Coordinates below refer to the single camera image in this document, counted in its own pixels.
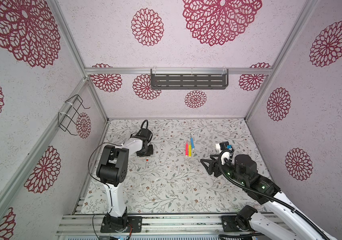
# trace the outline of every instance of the robotic arm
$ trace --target robotic arm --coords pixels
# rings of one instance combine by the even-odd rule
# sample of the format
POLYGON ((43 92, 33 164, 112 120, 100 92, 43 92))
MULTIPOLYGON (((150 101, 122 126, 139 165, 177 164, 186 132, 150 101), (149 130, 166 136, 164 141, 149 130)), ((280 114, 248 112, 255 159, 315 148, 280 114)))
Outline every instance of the robotic arm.
POLYGON ((128 156, 136 152, 137 156, 150 156, 154 153, 152 144, 152 132, 148 129, 148 120, 145 120, 139 132, 131 134, 130 139, 121 146, 106 145, 100 157, 96 170, 96 176, 104 184, 111 210, 104 217, 103 222, 108 223, 101 228, 103 230, 114 230, 123 232, 127 229, 128 216, 127 207, 123 201, 122 183, 127 175, 128 156))
POLYGON ((258 231, 273 240, 337 240, 303 214, 270 179, 258 174, 256 162, 248 155, 233 154, 228 142, 217 144, 220 154, 210 155, 210 160, 201 159, 208 174, 224 175, 231 183, 241 187, 252 199, 264 205, 282 219, 294 233, 268 221, 256 209, 246 205, 236 216, 236 225, 242 231, 258 231))

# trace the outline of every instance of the floral patterned mat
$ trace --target floral patterned mat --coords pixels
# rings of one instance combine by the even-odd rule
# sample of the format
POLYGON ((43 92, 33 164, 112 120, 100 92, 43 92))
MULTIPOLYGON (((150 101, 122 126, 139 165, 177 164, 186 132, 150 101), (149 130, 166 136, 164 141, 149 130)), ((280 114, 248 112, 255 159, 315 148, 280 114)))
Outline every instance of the floral patterned mat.
MULTIPOLYGON (((142 120, 112 120, 106 142, 120 144, 140 129, 142 120)), ((129 213, 237 212, 245 205, 263 211, 263 207, 223 176, 208 175, 200 163, 215 154, 214 144, 229 141, 237 154, 248 154, 257 162, 258 172, 270 177, 244 120, 150 120, 154 154, 131 155, 123 184, 124 201, 129 213), (194 138, 192 157, 185 156, 185 141, 194 138)), ((92 180, 82 214, 107 213, 104 187, 92 180)))

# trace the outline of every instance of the pink marker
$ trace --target pink marker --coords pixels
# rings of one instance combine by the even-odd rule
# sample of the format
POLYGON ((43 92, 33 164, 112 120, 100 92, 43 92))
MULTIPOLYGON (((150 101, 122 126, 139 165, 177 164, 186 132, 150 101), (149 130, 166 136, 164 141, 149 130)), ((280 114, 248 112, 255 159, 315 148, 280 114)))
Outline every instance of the pink marker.
POLYGON ((186 141, 186 157, 188 156, 188 141, 186 141))

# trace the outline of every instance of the yellow marker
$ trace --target yellow marker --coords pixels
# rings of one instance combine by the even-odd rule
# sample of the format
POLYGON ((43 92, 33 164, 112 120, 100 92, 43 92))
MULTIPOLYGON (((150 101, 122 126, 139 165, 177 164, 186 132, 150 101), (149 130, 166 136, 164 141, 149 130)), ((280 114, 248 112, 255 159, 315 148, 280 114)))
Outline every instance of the yellow marker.
POLYGON ((191 143, 188 144, 188 156, 189 157, 191 156, 191 143))

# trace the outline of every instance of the blue marker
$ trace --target blue marker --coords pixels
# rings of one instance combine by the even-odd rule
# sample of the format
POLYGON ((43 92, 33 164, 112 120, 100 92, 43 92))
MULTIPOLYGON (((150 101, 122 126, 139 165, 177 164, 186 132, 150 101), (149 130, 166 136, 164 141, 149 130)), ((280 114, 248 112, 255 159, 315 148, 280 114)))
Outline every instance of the blue marker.
POLYGON ((190 135, 190 138, 191 138, 191 147, 192 149, 195 150, 195 146, 194 146, 194 141, 193 141, 193 137, 190 135))

